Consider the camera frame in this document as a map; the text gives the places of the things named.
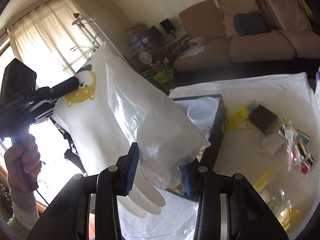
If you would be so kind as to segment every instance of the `hand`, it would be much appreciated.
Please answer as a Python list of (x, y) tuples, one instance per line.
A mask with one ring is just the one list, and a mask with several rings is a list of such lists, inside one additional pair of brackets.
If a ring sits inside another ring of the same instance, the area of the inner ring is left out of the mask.
[(26, 152), (23, 152), (21, 145), (13, 145), (4, 154), (4, 161), (8, 170), (8, 181), (11, 186), (23, 192), (26, 192), (26, 187), (23, 180), (18, 176), (14, 160), (23, 154), (24, 171), (34, 178), (38, 176), (42, 167), (36, 139), (31, 134), (28, 135), (27, 145), (29, 150)]

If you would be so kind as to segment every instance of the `yellow cartoon dog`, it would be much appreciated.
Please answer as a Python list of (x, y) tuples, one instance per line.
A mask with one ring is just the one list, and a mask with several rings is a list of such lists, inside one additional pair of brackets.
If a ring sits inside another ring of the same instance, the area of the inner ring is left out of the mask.
[(68, 107), (75, 103), (82, 103), (87, 99), (94, 100), (96, 74), (91, 69), (91, 65), (86, 65), (76, 73), (75, 77), (79, 79), (80, 85), (77, 90), (66, 95)]

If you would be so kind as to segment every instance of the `curtain rod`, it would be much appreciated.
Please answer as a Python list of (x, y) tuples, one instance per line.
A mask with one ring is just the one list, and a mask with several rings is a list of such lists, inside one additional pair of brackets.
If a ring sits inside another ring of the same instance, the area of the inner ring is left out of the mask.
[[(27, 14), (25, 14), (24, 16), (22, 16), (19, 20), (17, 20), (14, 24), (12, 24), (12, 26), (15, 25), (15, 24), (16, 24), (18, 21), (20, 21), (21, 19), (23, 19), (23, 17), (25, 17), (25, 16), (27, 16), (28, 14), (30, 14), (33, 10), (38, 9), (41, 5), (39, 5), (38, 7), (34, 8), (34, 9), (32, 9), (30, 12), (28, 12)], [(1, 39), (4, 35), (6, 35), (6, 34), (7, 34), (7, 28), (5, 28), (5, 31), (4, 31), (4, 33), (0, 36), (0, 39)]]

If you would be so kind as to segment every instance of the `floor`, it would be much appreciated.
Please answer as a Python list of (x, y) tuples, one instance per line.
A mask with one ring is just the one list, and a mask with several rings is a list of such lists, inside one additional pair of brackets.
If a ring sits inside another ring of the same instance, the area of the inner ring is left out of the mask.
[(189, 86), (198, 83), (218, 80), (240, 79), (273, 74), (297, 74), (306, 72), (310, 87), (315, 90), (315, 76), (320, 66), (319, 59), (296, 58), (292, 61), (269, 61), (240, 63), (226, 67), (215, 67), (190, 72), (176, 73), (175, 80), (166, 84), (154, 85), (169, 95), (170, 90), (176, 87)]

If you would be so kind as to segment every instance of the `speaker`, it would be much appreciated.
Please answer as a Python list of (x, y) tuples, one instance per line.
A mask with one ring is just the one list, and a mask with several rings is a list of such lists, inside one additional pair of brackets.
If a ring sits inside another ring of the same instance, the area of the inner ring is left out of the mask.
[(173, 26), (172, 22), (170, 22), (169, 19), (165, 19), (163, 22), (160, 22), (160, 25), (167, 34), (173, 33), (176, 30), (176, 28)]

